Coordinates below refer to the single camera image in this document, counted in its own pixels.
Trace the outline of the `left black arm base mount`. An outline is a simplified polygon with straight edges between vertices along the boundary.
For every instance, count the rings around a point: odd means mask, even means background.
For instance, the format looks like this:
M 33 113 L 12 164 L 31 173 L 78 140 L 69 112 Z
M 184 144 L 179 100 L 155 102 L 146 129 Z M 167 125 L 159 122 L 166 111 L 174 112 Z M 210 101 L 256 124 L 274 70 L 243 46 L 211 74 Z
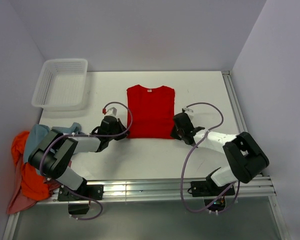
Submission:
M 79 220 L 92 220 L 99 217 L 103 212 L 100 200 L 103 198 L 104 186 L 102 184 L 88 184 L 82 189 L 71 190 L 61 187 L 57 196 L 58 202 L 68 203 L 68 213 L 71 217 Z M 92 203 L 99 205 L 100 210 L 95 216 L 88 217 L 87 214 Z

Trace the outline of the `red t shirt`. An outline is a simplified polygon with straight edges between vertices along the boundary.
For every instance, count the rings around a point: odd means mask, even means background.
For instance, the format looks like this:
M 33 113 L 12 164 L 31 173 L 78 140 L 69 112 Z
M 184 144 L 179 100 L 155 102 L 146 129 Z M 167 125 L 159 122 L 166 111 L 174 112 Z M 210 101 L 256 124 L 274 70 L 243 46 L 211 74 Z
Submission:
M 170 140 L 174 126 L 175 90 L 168 86 L 146 88 L 131 86 L 126 90 L 132 116 L 127 117 L 130 139 Z

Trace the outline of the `blue grey t shirt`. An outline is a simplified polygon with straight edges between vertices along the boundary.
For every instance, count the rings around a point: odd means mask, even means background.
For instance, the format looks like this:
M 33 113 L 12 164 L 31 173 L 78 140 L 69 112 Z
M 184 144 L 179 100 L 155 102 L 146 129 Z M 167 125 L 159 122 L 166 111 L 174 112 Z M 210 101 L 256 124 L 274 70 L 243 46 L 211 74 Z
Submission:
M 82 126 L 74 122 L 70 127 L 53 126 L 52 128 L 43 124 L 35 124 L 29 132 L 25 142 L 23 153 L 23 162 L 26 164 L 29 160 L 30 154 L 35 150 L 38 144 L 44 139 L 50 130 L 58 130 L 64 134 L 80 133 Z

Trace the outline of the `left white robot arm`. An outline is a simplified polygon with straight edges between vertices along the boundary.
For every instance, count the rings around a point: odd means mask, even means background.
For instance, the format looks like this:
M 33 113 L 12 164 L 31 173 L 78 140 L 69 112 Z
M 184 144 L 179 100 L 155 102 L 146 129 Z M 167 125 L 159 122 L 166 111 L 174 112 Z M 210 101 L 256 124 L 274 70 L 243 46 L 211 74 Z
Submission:
M 69 167 L 73 155 L 102 152 L 110 141 L 125 139 L 129 133 L 130 128 L 113 115 L 105 116 L 89 134 L 51 129 L 29 154 L 27 162 L 40 175 L 64 185 L 72 197 L 81 200 L 88 197 L 90 187 L 84 177 Z

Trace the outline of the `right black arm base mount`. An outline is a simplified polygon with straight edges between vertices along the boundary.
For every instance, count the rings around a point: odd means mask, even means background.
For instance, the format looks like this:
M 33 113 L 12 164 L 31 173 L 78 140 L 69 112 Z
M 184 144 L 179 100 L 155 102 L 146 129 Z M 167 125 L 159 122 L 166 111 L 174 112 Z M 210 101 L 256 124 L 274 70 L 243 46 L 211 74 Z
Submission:
M 192 197 L 216 197 L 224 191 L 230 184 L 217 186 L 213 181 L 191 181 L 190 188 L 187 190 Z M 208 209 L 211 211 L 221 211 L 226 207 L 226 196 L 235 195 L 234 187 L 232 186 L 224 195 L 213 202 Z

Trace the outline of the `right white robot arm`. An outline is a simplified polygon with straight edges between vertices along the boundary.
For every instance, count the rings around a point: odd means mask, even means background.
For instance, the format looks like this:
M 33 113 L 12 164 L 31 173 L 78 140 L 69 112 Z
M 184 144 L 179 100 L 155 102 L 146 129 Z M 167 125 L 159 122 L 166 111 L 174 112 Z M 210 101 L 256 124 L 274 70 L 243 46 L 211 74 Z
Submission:
M 207 191 L 212 195 L 219 194 L 224 186 L 231 183 L 249 183 L 270 164 L 268 157 L 248 132 L 235 135 L 194 127 L 185 111 L 176 114 L 173 122 L 170 136 L 191 146 L 191 152 L 205 148 L 225 155 L 227 165 L 215 169 L 204 181 Z

